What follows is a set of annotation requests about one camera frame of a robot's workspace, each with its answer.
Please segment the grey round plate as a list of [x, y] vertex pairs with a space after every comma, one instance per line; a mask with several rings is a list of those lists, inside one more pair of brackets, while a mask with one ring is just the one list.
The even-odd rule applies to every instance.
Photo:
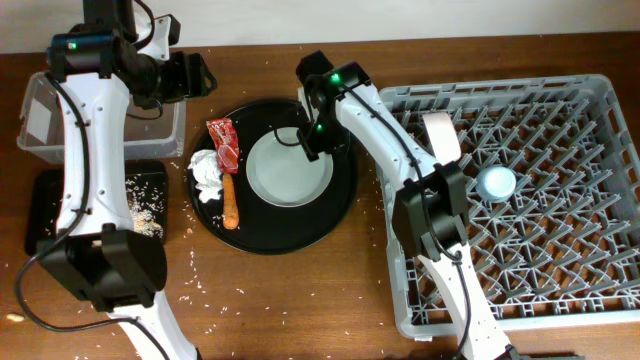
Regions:
[[310, 161], [300, 145], [284, 146], [273, 131], [251, 147], [246, 176], [251, 189], [262, 200], [277, 207], [299, 207], [318, 198], [329, 186], [334, 162], [321, 154]]

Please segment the red snack wrapper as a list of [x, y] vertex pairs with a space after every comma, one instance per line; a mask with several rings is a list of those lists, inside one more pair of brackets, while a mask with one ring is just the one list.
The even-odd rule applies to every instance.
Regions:
[[239, 143], [232, 120], [230, 118], [209, 120], [206, 126], [214, 141], [220, 171], [236, 174], [238, 172]]

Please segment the white tissue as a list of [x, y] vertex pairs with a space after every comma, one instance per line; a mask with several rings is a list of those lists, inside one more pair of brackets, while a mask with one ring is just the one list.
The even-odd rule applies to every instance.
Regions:
[[206, 204], [211, 200], [219, 200], [223, 189], [222, 173], [218, 166], [215, 150], [196, 151], [190, 159], [188, 169], [196, 180], [195, 188], [200, 191], [198, 198]]

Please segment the orange carrot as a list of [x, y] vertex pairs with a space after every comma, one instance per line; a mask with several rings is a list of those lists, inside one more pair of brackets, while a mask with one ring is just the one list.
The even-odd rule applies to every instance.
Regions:
[[235, 188], [232, 175], [224, 173], [223, 184], [223, 226], [227, 230], [234, 230], [239, 225], [239, 211], [236, 203]]

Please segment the rice and food waste pile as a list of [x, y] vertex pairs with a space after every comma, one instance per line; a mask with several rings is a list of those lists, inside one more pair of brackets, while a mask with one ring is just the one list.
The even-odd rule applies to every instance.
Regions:
[[158, 192], [148, 193], [145, 188], [134, 186], [127, 190], [129, 212], [136, 233], [162, 238], [164, 227], [160, 224], [160, 215], [164, 210]]

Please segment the light blue plastic cup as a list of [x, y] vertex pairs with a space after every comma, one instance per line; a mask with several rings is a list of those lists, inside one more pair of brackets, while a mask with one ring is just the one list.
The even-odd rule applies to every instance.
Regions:
[[476, 192], [485, 201], [502, 203], [515, 192], [517, 180], [514, 172], [506, 167], [492, 166], [483, 169], [476, 178]]

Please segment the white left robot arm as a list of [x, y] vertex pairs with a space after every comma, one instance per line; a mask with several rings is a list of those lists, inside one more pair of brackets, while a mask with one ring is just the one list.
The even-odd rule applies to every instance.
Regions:
[[205, 97], [217, 82], [201, 55], [175, 50], [174, 17], [155, 17], [141, 1], [87, 1], [83, 12], [47, 51], [63, 115], [64, 185], [56, 237], [34, 261], [119, 325], [141, 358], [196, 359], [164, 292], [164, 245], [134, 229], [124, 128], [130, 106]]

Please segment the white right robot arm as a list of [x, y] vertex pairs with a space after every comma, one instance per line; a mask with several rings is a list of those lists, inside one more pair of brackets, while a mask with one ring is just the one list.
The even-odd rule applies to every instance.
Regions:
[[466, 179], [450, 116], [425, 126], [429, 150], [419, 145], [383, 104], [356, 62], [334, 66], [321, 51], [300, 60], [299, 100], [309, 124], [298, 132], [311, 161], [356, 138], [394, 190], [391, 228], [404, 253], [426, 268], [455, 327], [458, 359], [515, 359], [496, 321], [471, 258]]

